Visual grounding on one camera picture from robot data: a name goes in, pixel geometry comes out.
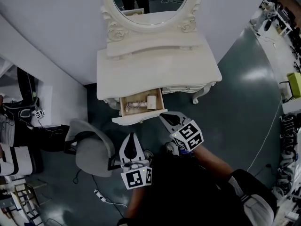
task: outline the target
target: dark gray floor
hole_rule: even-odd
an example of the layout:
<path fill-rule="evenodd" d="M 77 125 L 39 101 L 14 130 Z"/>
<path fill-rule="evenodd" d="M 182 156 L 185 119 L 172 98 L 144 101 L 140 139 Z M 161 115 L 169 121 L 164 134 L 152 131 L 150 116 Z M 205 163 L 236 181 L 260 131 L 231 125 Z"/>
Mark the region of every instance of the dark gray floor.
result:
<path fill-rule="evenodd" d="M 244 30 L 219 63 L 223 79 L 193 105 L 192 95 L 175 93 L 164 95 L 165 107 L 181 111 L 193 118 L 203 131 L 204 145 L 227 161 L 234 169 L 247 169 L 259 151 L 271 126 L 280 101 L 280 92 L 266 55 L 250 29 Z M 105 132 L 114 145 L 120 147 L 130 132 L 136 132 L 145 149 L 153 152 L 169 140 L 168 132 L 159 118 L 133 126 L 119 126 L 111 122 L 118 116 L 96 98 L 96 85 L 88 86 L 89 122 Z M 270 163 L 274 172 L 280 155 L 279 116 L 250 173 L 256 174 Z M 90 175 L 81 172 L 79 184 L 72 183 L 78 168 L 75 158 L 63 153 L 43 152 L 45 170 L 38 177 L 49 183 L 53 200 L 42 209 L 43 218 L 60 220 L 67 226 L 112 226 L 120 218 L 112 205 L 102 203 L 93 193 L 95 185 Z M 257 177 L 267 187 L 275 182 L 270 169 Z M 97 178 L 100 191 L 115 202 L 128 203 L 130 191 L 125 189 L 120 170 L 111 178 Z"/>

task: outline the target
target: black and white marker cube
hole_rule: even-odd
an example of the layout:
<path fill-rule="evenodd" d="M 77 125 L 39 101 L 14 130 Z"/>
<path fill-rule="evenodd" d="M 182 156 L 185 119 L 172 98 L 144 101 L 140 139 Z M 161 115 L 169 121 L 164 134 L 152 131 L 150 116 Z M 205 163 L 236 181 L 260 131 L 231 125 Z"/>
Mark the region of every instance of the black and white marker cube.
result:
<path fill-rule="evenodd" d="M 151 185 L 152 169 L 142 167 L 136 170 L 130 170 L 121 174 L 127 189 L 134 189 L 142 186 Z"/>
<path fill-rule="evenodd" d="M 38 120 L 42 119 L 45 116 L 44 110 L 36 111 L 35 116 Z"/>
<path fill-rule="evenodd" d="M 190 121 L 178 131 L 170 134 L 170 137 L 175 141 L 177 146 L 189 152 L 204 142 L 202 131 L 195 121 Z"/>
<path fill-rule="evenodd" d="M 38 120 L 42 118 L 42 116 L 41 116 L 41 114 L 40 114 L 39 111 L 36 111 L 35 116 L 36 116 L 36 118 L 37 118 Z"/>

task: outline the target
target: open drawer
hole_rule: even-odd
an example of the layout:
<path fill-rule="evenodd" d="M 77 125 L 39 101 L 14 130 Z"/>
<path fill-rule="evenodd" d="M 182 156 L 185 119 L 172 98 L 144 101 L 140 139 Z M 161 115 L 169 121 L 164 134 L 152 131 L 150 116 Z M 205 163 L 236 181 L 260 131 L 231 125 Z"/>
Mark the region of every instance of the open drawer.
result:
<path fill-rule="evenodd" d="M 156 95 L 156 110 L 149 111 L 146 107 L 126 109 L 128 102 L 147 101 L 148 95 Z M 161 113 L 167 112 L 164 108 L 161 89 L 151 89 L 139 94 L 120 98 L 121 117 L 112 118 L 112 122 L 122 126 L 129 126 L 144 120 L 157 117 Z"/>

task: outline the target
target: drawer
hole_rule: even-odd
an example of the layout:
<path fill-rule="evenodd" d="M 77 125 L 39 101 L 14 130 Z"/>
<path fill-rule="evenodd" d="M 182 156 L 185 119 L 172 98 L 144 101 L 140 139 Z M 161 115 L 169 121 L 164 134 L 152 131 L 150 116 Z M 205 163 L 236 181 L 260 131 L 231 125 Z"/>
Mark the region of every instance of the drawer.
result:
<path fill-rule="evenodd" d="M 179 86 L 169 86 L 169 87 L 164 87 L 162 89 L 163 94 L 169 94 L 169 93 L 174 93 L 174 92 L 185 92 L 185 93 L 196 93 L 199 90 L 201 90 L 204 85 L 179 85 Z"/>
<path fill-rule="evenodd" d="M 149 111 L 146 107 L 130 108 L 128 111 L 126 110 L 126 104 L 128 102 L 147 101 L 147 96 L 149 94 L 156 95 L 156 110 Z M 120 98 L 120 107 L 122 116 L 113 118 L 112 122 L 122 126 L 133 125 L 141 121 L 157 117 L 161 113 L 167 112 L 167 110 L 164 108 L 161 89 L 151 89 L 139 94 L 122 97 Z"/>

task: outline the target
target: wire on floor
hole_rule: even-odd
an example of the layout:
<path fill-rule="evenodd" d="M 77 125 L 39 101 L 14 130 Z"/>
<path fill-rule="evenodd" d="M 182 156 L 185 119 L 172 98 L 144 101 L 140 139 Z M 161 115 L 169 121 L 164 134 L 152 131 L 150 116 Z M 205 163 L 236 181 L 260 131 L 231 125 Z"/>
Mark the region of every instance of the wire on floor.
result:
<path fill-rule="evenodd" d="M 273 127 L 273 124 L 274 124 L 275 118 L 276 118 L 276 116 L 277 116 L 277 113 L 278 113 L 278 111 L 279 111 L 279 107 L 280 107 L 281 101 L 282 101 L 282 100 L 280 100 L 280 102 L 279 102 L 279 104 L 278 104 L 277 111 L 276 111 L 276 113 L 275 113 L 275 116 L 274 116 L 274 119 L 273 119 L 273 121 L 272 121 L 271 127 L 269 128 L 269 131 L 268 131 L 268 133 L 267 133 L 267 136 L 265 137 L 265 139 L 264 139 L 264 141 L 263 141 L 263 143 L 262 143 L 262 146 L 261 146 L 261 148 L 259 149 L 259 151 L 258 151 L 257 155 L 255 156 L 255 158 L 254 158 L 253 162 L 251 163 L 251 165 L 249 166 L 249 168 L 248 168 L 248 170 L 247 170 L 247 171 L 249 171 L 249 170 L 250 170 L 250 168 L 253 166 L 253 164 L 254 164 L 255 160 L 257 159 L 257 157 L 258 157 L 259 153 L 261 152 L 261 150 L 262 150 L 262 148 L 263 148 L 263 145 L 264 145 L 265 141 L 267 140 L 267 138 L 268 138 L 268 136 L 269 136 L 269 132 L 271 131 L 271 129 L 272 129 L 272 127 Z"/>
<path fill-rule="evenodd" d="M 264 169 L 266 168 L 270 168 L 271 170 L 271 174 L 276 176 L 277 173 L 273 173 L 273 169 L 272 169 L 272 165 L 271 164 L 267 164 L 267 165 L 264 165 L 255 175 L 254 175 L 254 178 L 257 177 Z"/>
<path fill-rule="evenodd" d="M 125 205 L 125 204 L 123 204 L 123 203 L 114 203 L 114 202 L 107 202 L 107 201 L 105 201 L 106 203 L 108 203 L 108 204 L 115 204 L 115 205 L 121 205 L 121 206 L 125 206 L 126 208 L 127 208 L 127 206 Z"/>
<path fill-rule="evenodd" d="M 266 42 L 271 42 L 273 45 L 274 45 L 274 48 L 275 48 L 275 43 L 274 43 L 274 41 L 275 40 L 273 40 L 273 39 L 271 39 L 271 38 L 268 38 L 268 37 L 262 37 L 263 35 L 264 35 L 264 33 L 262 34 L 262 36 L 258 33 L 258 32 L 256 32 L 256 30 L 254 30 L 254 28 L 252 28 L 252 30 L 253 30 L 253 32 L 254 32 L 254 34 L 255 34 L 255 36 L 256 36 L 256 38 L 258 38 L 258 39 L 262 39 L 262 40 L 264 40 L 264 41 L 266 41 Z"/>
<path fill-rule="evenodd" d="M 163 4 L 166 4 L 166 3 L 169 3 L 169 2 L 182 4 L 182 1 L 177 1 L 177 0 L 162 0 L 161 1 L 161 3 L 163 3 Z"/>
<path fill-rule="evenodd" d="M 82 169 L 79 169 L 78 172 L 76 173 L 75 178 L 72 180 L 74 184 L 79 183 L 79 173 L 82 171 Z"/>
<path fill-rule="evenodd" d="M 117 208 L 116 204 L 113 203 L 113 201 L 111 200 L 111 198 L 109 198 L 109 197 L 105 197 L 105 198 L 107 198 L 107 199 L 109 199 L 111 201 L 111 203 L 109 203 L 109 202 L 107 202 L 107 203 L 113 204 L 113 206 L 117 209 L 117 211 L 119 212 L 119 214 L 121 215 L 121 217 L 124 218 L 123 215 L 122 215 L 122 213 L 120 212 L 119 208 Z"/>
<path fill-rule="evenodd" d="M 78 184 L 78 183 L 79 183 L 79 173 L 80 173 L 81 171 L 82 171 L 82 169 L 79 169 L 78 172 L 76 173 L 76 176 L 75 176 L 75 178 L 73 179 L 73 183 L 74 183 L 74 184 Z M 97 182 L 96 182 L 96 180 L 95 180 L 95 178 L 94 178 L 94 175 L 91 175 L 91 176 L 92 176 L 92 179 L 93 179 L 93 181 L 94 181 L 94 183 L 95 183 L 95 185 L 96 185 L 96 189 L 99 191 L 99 186 L 98 186 L 98 184 L 97 184 Z M 119 214 L 122 216 L 122 218 L 124 218 L 123 215 L 122 215 L 122 213 L 120 212 L 120 210 L 117 208 L 117 205 L 125 206 L 126 208 L 127 208 L 127 206 L 124 205 L 124 204 L 122 204 L 122 203 L 114 203 L 114 202 L 111 200 L 111 198 L 109 198 L 109 197 L 106 197 L 106 196 L 103 196 L 103 197 L 109 199 L 111 202 L 107 202 L 107 201 L 105 201 L 105 202 L 108 203 L 108 204 L 113 204 L 113 206 L 116 208 L 116 210 L 117 210 L 117 211 L 119 212 Z"/>
<path fill-rule="evenodd" d="M 63 226 L 63 225 L 64 225 L 64 224 L 61 224 L 61 223 L 57 222 L 56 220 L 54 220 L 54 219 L 52 219 L 52 218 L 49 218 L 49 219 L 46 220 L 44 226 L 47 226 L 47 223 L 48 223 L 49 220 L 52 220 L 52 221 L 56 222 L 56 223 L 59 224 L 60 226 Z"/>
<path fill-rule="evenodd" d="M 94 175 L 91 175 L 91 176 L 92 176 L 92 178 L 93 178 L 93 181 L 95 182 L 96 189 L 99 191 L 99 186 L 98 186 L 98 184 L 97 184 L 97 182 L 96 182 L 96 180 L 95 180 L 95 178 L 94 178 Z M 111 200 L 111 198 L 109 198 L 109 197 L 105 197 L 105 196 L 103 196 L 103 197 L 109 199 L 111 202 L 107 202 L 107 201 L 105 201 L 105 202 L 108 203 L 108 204 L 113 204 L 113 206 L 117 209 L 117 211 L 118 211 L 119 214 L 122 216 L 122 218 L 124 218 L 123 215 L 122 215 L 122 213 L 120 212 L 119 208 L 117 208 L 117 205 L 123 205 L 123 206 L 125 206 L 125 207 L 127 207 L 127 206 L 124 205 L 124 204 L 122 204 L 122 203 L 114 203 L 114 202 Z"/>
<path fill-rule="evenodd" d="M 64 131 L 63 131 L 62 129 L 57 129 L 57 130 L 48 130 L 48 129 L 46 129 L 46 128 L 44 128 L 44 127 L 42 126 L 42 124 L 41 124 L 41 122 L 40 122 L 39 120 L 38 120 L 38 122 L 39 122 L 39 124 L 41 125 L 41 127 L 42 127 L 44 130 L 46 130 L 46 131 L 50 131 L 50 132 L 51 132 L 51 136 L 50 136 L 49 138 L 51 138 L 53 134 L 56 134 L 56 135 L 61 135 L 61 134 L 63 134 L 63 133 L 64 133 Z"/>

